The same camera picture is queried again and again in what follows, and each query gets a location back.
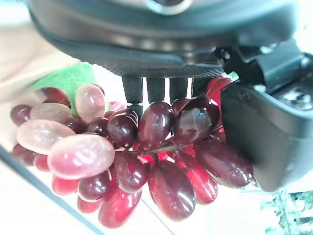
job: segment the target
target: black plastic part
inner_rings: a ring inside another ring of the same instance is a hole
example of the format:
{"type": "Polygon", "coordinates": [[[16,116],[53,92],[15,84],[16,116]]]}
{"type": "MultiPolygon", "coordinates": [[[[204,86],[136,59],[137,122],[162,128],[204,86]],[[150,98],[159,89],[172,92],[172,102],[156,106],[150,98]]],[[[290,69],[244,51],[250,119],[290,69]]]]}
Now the black plastic part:
{"type": "Polygon", "coordinates": [[[191,96],[202,97],[206,94],[206,87],[212,77],[194,78],[192,80],[191,96]]]}
{"type": "Polygon", "coordinates": [[[165,97],[165,78],[147,79],[148,101],[163,101],[165,97]]]}
{"type": "Polygon", "coordinates": [[[67,204],[63,199],[54,195],[51,190],[44,185],[39,179],[37,179],[31,172],[24,168],[21,164],[15,161],[11,154],[7,153],[0,146],[0,160],[3,161],[8,167],[14,170],[17,174],[23,177],[28,183],[35,187],[38,191],[48,197],[52,202],[57,204],[59,207],[64,209],[67,213],[77,219],[80,223],[89,228],[93,233],[97,235],[104,235],[104,233],[86,220],[80,213],[78,213],[74,208],[67,204]]]}
{"type": "Polygon", "coordinates": [[[251,159],[255,178],[264,191],[275,191],[313,168],[313,109],[298,110],[280,100],[295,88],[313,96],[312,72],[311,68],[311,75],[272,95],[239,82],[222,91],[227,142],[251,159]]]}
{"type": "Polygon", "coordinates": [[[170,101],[186,98],[188,88],[188,78],[170,79],[170,101]]]}

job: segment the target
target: dark red grape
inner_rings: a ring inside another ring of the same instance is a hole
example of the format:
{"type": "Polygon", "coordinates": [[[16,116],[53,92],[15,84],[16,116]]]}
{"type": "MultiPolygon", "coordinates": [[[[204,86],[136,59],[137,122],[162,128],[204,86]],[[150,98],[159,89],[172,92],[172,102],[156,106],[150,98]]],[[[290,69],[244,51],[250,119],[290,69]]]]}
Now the dark red grape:
{"type": "Polygon", "coordinates": [[[24,148],[20,144],[16,144],[12,150],[12,155],[19,162],[22,162],[23,164],[28,165],[28,166],[33,166],[34,159],[37,153],[24,148]]]}
{"type": "Polygon", "coordinates": [[[206,97],[191,100],[180,112],[173,128],[176,142],[188,144],[209,136],[219,120],[217,105],[206,97]]]}
{"type": "Polygon", "coordinates": [[[107,124],[108,124],[107,118],[96,117],[94,120],[92,120],[89,123],[87,131],[88,132],[94,132],[100,136],[106,137],[106,136],[108,136],[107,124]]]}
{"type": "Polygon", "coordinates": [[[47,97],[44,103],[60,103],[70,107],[69,97],[66,92],[55,87],[41,88],[40,91],[47,97]]]}
{"type": "Polygon", "coordinates": [[[134,212],[141,198],[141,191],[126,193],[117,188],[100,205],[98,219],[107,228],[119,228],[134,212]]]}
{"type": "Polygon", "coordinates": [[[236,147],[211,140],[195,144],[194,149],[200,165],[219,184],[241,188],[252,180],[252,165],[236,147]]]}
{"type": "Polygon", "coordinates": [[[110,170],[81,179],[78,184],[78,193],[82,199],[93,202],[101,199],[113,184],[110,170]]]}
{"type": "Polygon", "coordinates": [[[124,148],[131,148],[137,137],[136,123],[123,114],[111,117],[108,121],[107,130],[114,143],[124,148]]]}
{"type": "Polygon", "coordinates": [[[77,199],[77,208],[81,213],[89,214],[95,212],[101,204],[101,200],[96,202],[86,202],[80,197],[77,199]]]}
{"type": "Polygon", "coordinates": [[[34,166],[38,170],[42,171],[50,171],[48,162],[47,162],[48,156],[43,155],[43,154],[36,154],[35,159],[34,159],[34,166]]]}
{"type": "Polygon", "coordinates": [[[174,163],[155,163],[150,170],[148,184],[152,199],[170,219],[180,221],[194,211],[194,189],[188,177],[174,163]]]}
{"type": "Polygon", "coordinates": [[[190,99],[187,98],[181,98],[181,99],[176,99],[172,103],[172,109],[175,113],[175,116],[178,116],[180,111],[189,103],[190,99]]]}
{"type": "Polygon", "coordinates": [[[20,126],[24,122],[29,121],[31,109],[32,107],[26,104],[20,104],[13,107],[13,109],[11,109],[10,116],[15,125],[20,126]]]}
{"type": "Polygon", "coordinates": [[[199,165],[196,158],[180,152],[175,157],[175,164],[182,169],[194,187],[197,203],[212,203],[218,194],[217,184],[199,165]]]}
{"type": "Polygon", "coordinates": [[[78,180],[64,180],[55,175],[52,177],[52,191],[58,196],[65,196],[77,191],[78,180]]]}
{"type": "Polygon", "coordinates": [[[86,132],[87,129],[87,124],[77,117],[68,117],[61,123],[72,129],[76,134],[82,134],[86,132]]]}
{"type": "Polygon", "coordinates": [[[138,127],[138,142],[143,149],[158,148],[171,131],[175,114],[165,102],[152,103],[142,115],[138,127]]]}
{"type": "Polygon", "coordinates": [[[139,191],[148,179],[147,167],[127,151],[115,155],[114,165],[118,185],[125,192],[139,191]]]}
{"type": "Polygon", "coordinates": [[[110,111],[107,111],[105,114],[104,114],[104,117],[107,118],[107,119],[110,119],[110,117],[112,117],[114,114],[115,114],[115,110],[110,110],[110,111]]]}

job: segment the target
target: green object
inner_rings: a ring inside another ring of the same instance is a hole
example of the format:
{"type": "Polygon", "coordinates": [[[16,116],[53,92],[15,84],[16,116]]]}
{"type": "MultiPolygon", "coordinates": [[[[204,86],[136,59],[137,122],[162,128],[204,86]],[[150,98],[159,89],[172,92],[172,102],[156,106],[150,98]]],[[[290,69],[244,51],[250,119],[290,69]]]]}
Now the green object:
{"type": "Polygon", "coordinates": [[[65,91],[69,96],[72,113],[73,115],[77,115],[75,109],[75,92],[79,86],[85,83],[96,83],[92,67],[88,63],[78,63],[39,79],[32,86],[32,89],[55,87],[65,91]]]}

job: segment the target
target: translucent grape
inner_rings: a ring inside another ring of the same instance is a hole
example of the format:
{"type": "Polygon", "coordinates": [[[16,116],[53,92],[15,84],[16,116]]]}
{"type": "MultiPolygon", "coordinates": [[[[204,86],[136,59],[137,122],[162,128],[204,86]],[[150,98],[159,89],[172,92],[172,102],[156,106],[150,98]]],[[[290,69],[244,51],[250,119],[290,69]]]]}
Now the translucent grape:
{"type": "Polygon", "coordinates": [[[96,85],[84,84],[75,95],[75,107],[81,119],[87,123],[102,118],[105,113],[104,95],[96,85]]]}
{"type": "Polygon", "coordinates": [[[58,122],[31,120],[19,127],[17,141],[24,148],[48,155],[56,142],[72,135],[75,135],[75,132],[58,122]]]}
{"type": "Polygon", "coordinates": [[[200,165],[219,184],[241,188],[252,180],[252,165],[236,147],[211,140],[195,144],[194,149],[200,165]]]}
{"type": "Polygon", "coordinates": [[[48,155],[48,165],[56,176],[75,180],[105,171],[114,156],[114,148],[105,138],[80,134],[56,143],[48,155]]]}

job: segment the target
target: artificial grape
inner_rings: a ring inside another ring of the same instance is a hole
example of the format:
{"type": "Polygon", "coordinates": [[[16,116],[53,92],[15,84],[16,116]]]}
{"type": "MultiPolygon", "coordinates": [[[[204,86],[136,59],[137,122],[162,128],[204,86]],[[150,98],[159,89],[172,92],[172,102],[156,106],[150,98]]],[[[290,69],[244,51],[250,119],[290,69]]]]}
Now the artificial grape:
{"type": "Polygon", "coordinates": [[[110,117],[112,117],[115,114],[115,112],[116,112],[115,110],[109,110],[104,114],[104,117],[106,119],[110,119],[110,117]]]}
{"type": "Polygon", "coordinates": [[[141,191],[126,193],[117,188],[110,197],[104,197],[98,219],[107,228],[119,228],[134,212],[141,198],[141,191]]]}
{"type": "Polygon", "coordinates": [[[94,202],[101,199],[113,184],[110,170],[81,179],[78,184],[78,193],[82,199],[94,202]]]}
{"type": "Polygon", "coordinates": [[[107,132],[107,124],[108,119],[104,117],[96,117],[94,120],[92,120],[88,125],[88,132],[94,132],[97,133],[100,136],[106,137],[108,136],[107,132]]]}
{"type": "Polygon", "coordinates": [[[31,109],[32,107],[26,104],[14,106],[11,109],[10,116],[15,125],[20,126],[24,122],[29,121],[31,109]]]}
{"type": "Polygon", "coordinates": [[[194,149],[200,165],[219,184],[241,188],[252,180],[252,165],[236,147],[210,140],[195,144],[194,149]]]}
{"type": "Polygon", "coordinates": [[[173,101],[172,109],[176,117],[181,112],[181,110],[189,103],[189,101],[190,99],[187,99],[187,98],[176,99],[173,101]]]}
{"type": "Polygon", "coordinates": [[[77,117],[68,117],[62,120],[61,123],[72,129],[76,134],[82,134],[87,130],[87,124],[77,117]]]}
{"type": "Polygon", "coordinates": [[[78,115],[87,123],[94,118],[102,118],[105,113],[104,95],[94,84],[81,85],[76,91],[75,107],[78,115]]]}
{"type": "Polygon", "coordinates": [[[158,148],[171,131],[175,114],[165,102],[152,103],[142,115],[138,127],[138,142],[143,149],[158,148]]]}
{"type": "Polygon", "coordinates": [[[194,189],[188,177],[174,163],[155,163],[150,170],[148,185],[152,199],[170,219],[180,221],[194,211],[194,189]]]}
{"type": "Polygon", "coordinates": [[[118,185],[125,192],[139,191],[148,179],[147,167],[127,151],[115,156],[114,165],[118,185]]]}
{"type": "Polygon", "coordinates": [[[209,136],[219,120],[217,105],[206,97],[191,100],[180,112],[173,128],[175,141],[188,144],[209,136]]]}
{"type": "Polygon", "coordinates": [[[48,155],[56,142],[72,135],[75,135],[75,132],[58,122],[31,120],[19,127],[17,141],[24,148],[48,155]]]}
{"type": "Polygon", "coordinates": [[[80,197],[77,199],[77,208],[81,213],[89,214],[95,212],[101,204],[101,200],[95,202],[86,202],[80,197]]]}
{"type": "Polygon", "coordinates": [[[45,103],[60,103],[70,107],[69,97],[66,92],[55,87],[41,88],[40,92],[47,97],[45,103]]]}
{"type": "Polygon", "coordinates": [[[41,171],[50,171],[48,162],[47,162],[47,155],[43,154],[36,154],[35,159],[34,159],[34,166],[41,171]]]}
{"type": "Polygon", "coordinates": [[[68,106],[58,103],[40,104],[32,108],[30,111],[30,118],[32,120],[47,119],[51,121],[62,122],[71,115],[72,111],[68,106]]]}
{"type": "Polygon", "coordinates": [[[25,165],[33,166],[34,165],[34,159],[35,159],[37,153],[24,148],[20,144],[16,144],[13,147],[12,155],[14,158],[16,158],[18,161],[24,163],[25,165]]]}
{"type": "Polygon", "coordinates": [[[136,140],[137,125],[128,116],[119,114],[110,118],[107,125],[110,138],[118,146],[131,148],[136,140]]]}
{"type": "Polygon", "coordinates": [[[56,176],[75,180],[105,171],[114,156],[114,148],[105,138],[80,134],[57,142],[48,155],[48,165],[56,176]]]}
{"type": "Polygon", "coordinates": [[[78,182],[78,180],[65,180],[54,175],[51,188],[56,195],[65,196],[77,192],[78,182]]]}
{"type": "Polygon", "coordinates": [[[179,152],[175,156],[175,164],[185,172],[194,187],[197,203],[206,205],[216,199],[218,194],[217,184],[199,165],[196,158],[179,152]]]}

